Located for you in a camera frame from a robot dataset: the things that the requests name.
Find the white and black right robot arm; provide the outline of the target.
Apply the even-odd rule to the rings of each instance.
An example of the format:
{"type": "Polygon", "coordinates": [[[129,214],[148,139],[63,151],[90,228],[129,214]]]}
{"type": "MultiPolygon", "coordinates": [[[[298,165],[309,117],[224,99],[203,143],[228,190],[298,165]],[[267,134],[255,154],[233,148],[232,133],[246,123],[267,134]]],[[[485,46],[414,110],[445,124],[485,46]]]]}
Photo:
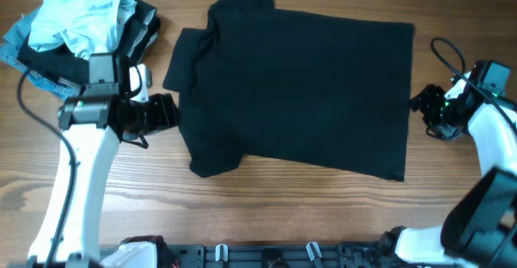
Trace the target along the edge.
{"type": "Polygon", "coordinates": [[[508,66],[477,61],[449,91],[429,85],[410,100],[427,133],[440,139],[469,134],[481,179],[434,228],[399,228],[377,243],[378,267],[514,267],[516,226],[516,105],[505,99],[508,66]]]}

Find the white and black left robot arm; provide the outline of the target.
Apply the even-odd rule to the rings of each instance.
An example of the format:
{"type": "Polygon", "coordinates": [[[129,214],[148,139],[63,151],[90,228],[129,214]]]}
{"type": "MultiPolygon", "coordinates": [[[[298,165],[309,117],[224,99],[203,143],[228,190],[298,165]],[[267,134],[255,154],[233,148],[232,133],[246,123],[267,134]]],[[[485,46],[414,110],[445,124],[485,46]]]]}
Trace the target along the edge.
{"type": "Polygon", "coordinates": [[[99,225],[107,178],[123,143],[148,148],[146,135],[173,128],[169,94],[149,95],[150,71],[110,53],[89,59],[88,82],[58,110],[60,160],[48,209],[26,267],[177,267],[161,236],[129,237],[103,258],[99,225]]]}

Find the black t-shirt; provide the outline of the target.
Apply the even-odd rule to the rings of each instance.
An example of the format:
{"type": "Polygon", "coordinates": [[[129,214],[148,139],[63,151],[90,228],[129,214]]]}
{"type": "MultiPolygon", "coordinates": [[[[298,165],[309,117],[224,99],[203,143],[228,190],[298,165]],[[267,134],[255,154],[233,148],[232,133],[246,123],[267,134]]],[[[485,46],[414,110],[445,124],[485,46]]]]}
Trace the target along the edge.
{"type": "Polygon", "coordinates": [[[245,155],[402,181],[414,27],[218,0],[184,28],[162,83],[202,178],[245,155]]]}

